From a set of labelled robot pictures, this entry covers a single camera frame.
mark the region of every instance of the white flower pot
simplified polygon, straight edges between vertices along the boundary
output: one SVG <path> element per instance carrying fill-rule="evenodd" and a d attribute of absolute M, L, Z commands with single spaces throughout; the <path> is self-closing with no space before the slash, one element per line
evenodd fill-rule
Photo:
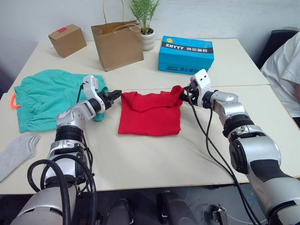
<path fill-rule="evenodd" d="M 154 47 L 155 41 L 155 31 L 153 30 L 152 34 L 141 34 L 142 38 L 142 49 L 143 50 L 150 50 Z"/>

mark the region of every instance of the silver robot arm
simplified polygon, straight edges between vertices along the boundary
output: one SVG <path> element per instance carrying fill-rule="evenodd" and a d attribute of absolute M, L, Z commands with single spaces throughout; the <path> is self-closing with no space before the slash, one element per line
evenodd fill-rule
<path fill-rule="evenodd" d="M 60 167 L 67 182 L 71 218 L 75 209 L 78 187 L 86 182 L 87 177 L 80 164 L 70 158 L 80 159 L 87 166 L 84 154 L 87 146 L 83 136 L 86 122 L 109 109 L 113 101 L 121 95 L 120 90 L 97 93 L 98 79 L 88 75 L 83 79 L 83 91 L 88 100 L 84 100 L 68 111 L 57 116 L 55 142 L 52 143 L 47 159 L 53 160 Z M 34 194 L 25 204 L 12 225 L 59 225 L 63 224 L 63 207 L 58 178 L 52 168 L 44 168 L 41 176 L 41 190 Z"/>
<path fill-rule="evenodd" d="M 231 164 L 247 176 L 269 224 L 299 224 L 300 181 L 280 170 L 278 146 L 250 119 L 238 96 L 211 91 L 204 69 L 191 77 L 188 88 L 194 105 L 219 115 L 230 143 Z"/>

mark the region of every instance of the red cloth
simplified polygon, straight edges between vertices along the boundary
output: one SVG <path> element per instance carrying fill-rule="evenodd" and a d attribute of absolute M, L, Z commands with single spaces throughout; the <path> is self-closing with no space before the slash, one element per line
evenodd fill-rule
<path fill-rule="evenodd" d="M 177 135 L 180 131 L 179 99 L 183 88 L 174 86 L 171 92 L 141 95 L 123 93 L 122 114 L 119 134 L 166 136 Z"/>

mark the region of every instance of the gray sock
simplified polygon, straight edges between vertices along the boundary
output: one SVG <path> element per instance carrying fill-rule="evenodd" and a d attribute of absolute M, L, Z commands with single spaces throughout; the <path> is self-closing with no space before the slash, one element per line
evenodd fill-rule
<path fill-rule="evenodd" d="M 0 182 L 34 153 L 39 136 L 21 135 L 0 152 Z"/>

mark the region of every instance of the person's arm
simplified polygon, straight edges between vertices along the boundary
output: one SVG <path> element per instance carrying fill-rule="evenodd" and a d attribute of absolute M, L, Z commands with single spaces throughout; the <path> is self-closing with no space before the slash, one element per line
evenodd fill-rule
<path fill-rule="evenodd" d="M 300 101 L 300 84 L 295 86 L 295 97 Z"/>

